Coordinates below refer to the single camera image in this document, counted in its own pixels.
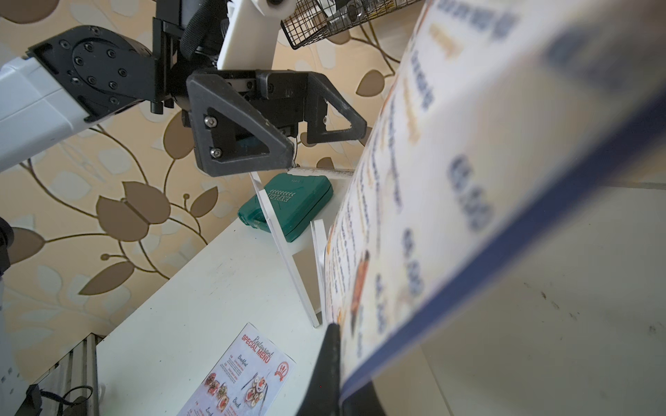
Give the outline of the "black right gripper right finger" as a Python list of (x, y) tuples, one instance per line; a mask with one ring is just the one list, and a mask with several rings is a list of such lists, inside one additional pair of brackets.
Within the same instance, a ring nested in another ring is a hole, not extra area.
[(376, 394), (374, 383), (368, 382), (365, 386), (350, 395), (342, 403), (343, 416), (385, 416), (383, 406)]

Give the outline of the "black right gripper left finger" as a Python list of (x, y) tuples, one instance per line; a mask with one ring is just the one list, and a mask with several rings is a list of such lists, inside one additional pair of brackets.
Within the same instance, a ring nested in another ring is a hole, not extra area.
[(326, 329), (310, 384), (297, 416), (341, 414), (339, 405), (340, 355), (340, 327), (332, 323)]

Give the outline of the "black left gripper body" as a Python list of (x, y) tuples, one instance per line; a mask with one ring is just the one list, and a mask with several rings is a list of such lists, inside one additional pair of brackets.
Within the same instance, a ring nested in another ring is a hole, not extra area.
[(201, 125), (213, 140), (255, 140), (256, 125), (294, 137), (306, 122), (309, 72), (199, 69), (181, 75), (176, 103), (187, 125)]

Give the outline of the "pink special menu sheet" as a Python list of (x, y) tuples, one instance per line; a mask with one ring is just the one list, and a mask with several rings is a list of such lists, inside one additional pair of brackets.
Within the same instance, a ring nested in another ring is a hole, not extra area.
[(296, 364), (248, 322), (180, 415), (265, 415)]

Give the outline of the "white Dim Sum Inn menu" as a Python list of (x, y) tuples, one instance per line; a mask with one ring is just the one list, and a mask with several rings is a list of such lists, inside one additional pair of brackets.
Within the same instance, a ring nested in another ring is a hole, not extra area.
[(325, 250), (341, 398), (664, 134), (664, 2), (425, 3)]

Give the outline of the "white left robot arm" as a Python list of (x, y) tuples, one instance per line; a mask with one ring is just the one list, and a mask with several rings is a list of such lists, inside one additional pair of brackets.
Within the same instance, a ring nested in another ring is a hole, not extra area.
[(367, 123), (324, 75), (272, 67), (293, 1), (159, 1), (151, 48), (94, 25), (31, 46), (1, 69), (9, 169), (142, 103), (180, 107), (212, 177), (289, 169), (293, 138), (360, 140)]

